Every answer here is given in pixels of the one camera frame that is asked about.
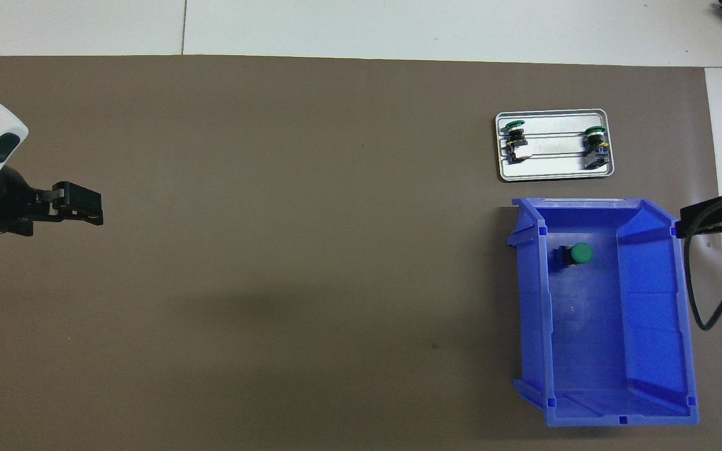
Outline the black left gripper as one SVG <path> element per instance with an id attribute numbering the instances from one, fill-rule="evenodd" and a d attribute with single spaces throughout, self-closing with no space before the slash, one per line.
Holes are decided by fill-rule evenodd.
<path id="1" fill-rule="evenodd" d="M 102 194 L 72 182 L 53 185 L 52 208 L 58 216 L 95 226 L 104 223 Z M 34 222 L 52 222 L 50 205 L 40 199 L 44 191 L 32 188 L 17 170 L 0 171 L 0 234 L 25 237 L 34 234 Z"/>

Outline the green push button switch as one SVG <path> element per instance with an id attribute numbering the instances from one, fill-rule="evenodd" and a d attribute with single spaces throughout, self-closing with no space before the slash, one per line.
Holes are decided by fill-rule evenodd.
<path id="1" fill-rule="evenodd" d="M 610 145 L 605 139 L 607 129 L 604 126 L 593 126 L 585 129 L 585 151 L 583 168 L 594 170 L 610 162 Z"/>
<path id="2" fill-rule="evenodd" d="M 559 260 L 563 266 L 587 264 L 594 258 L 594 250 L 586 242 L 577 242 L 572 246 L 561 246 L 558 251 Z"/>
<path id="3" fill-rule="evenodd" d="M 529 143 L 525 137 L 524 120 L 513 120 L 505 123 L 503 130 L 507 134 L 505 153 L 510 165 L 522 163 L 533 156 L 533 150 L 528 147 Z"/>

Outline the grey metal tray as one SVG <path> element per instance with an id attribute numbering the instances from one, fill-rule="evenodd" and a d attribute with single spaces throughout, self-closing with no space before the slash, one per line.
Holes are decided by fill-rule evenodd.
<path id="1" fill-rule="evenodd" d="M 525 121 L 525 137 L 533 156 L 510 165 L 505 153 L 505 123 Z M 583 168 L 585 129 L 604 126 L 610 145 L 610 162 L 594 170 Z M 601 108 L 504 111 L 493 119 L 495 166 L 502 182 L 544 182 L 610 177 L 615 171 L 607 112 Z"/>

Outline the blue plastic storage bin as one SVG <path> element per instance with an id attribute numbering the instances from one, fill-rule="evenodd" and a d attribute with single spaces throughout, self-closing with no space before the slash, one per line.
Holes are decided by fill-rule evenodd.
<path id="1" fill-rule="evenodd" d="M 521 376 L 552 427 L 696 425 L 693 342 L 674 216 L 644 198 L 515 198 Z M 590 263 L 559 248 L 586 242 Z"/>

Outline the brown table mat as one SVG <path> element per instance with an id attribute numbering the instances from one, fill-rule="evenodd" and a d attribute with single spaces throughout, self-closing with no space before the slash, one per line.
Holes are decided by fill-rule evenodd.
<path id="1" fill-rule="evenodd" d="M 696 426 L 555 428 L 518 396 L 515 197 L 718 194 L 700 68 L 0 57 L 31 185 L 104 224 L 0 235 L 0 451 L 722 451 Z M 502 182 L 493 119 L 601 108 L 610 177 Z"/>

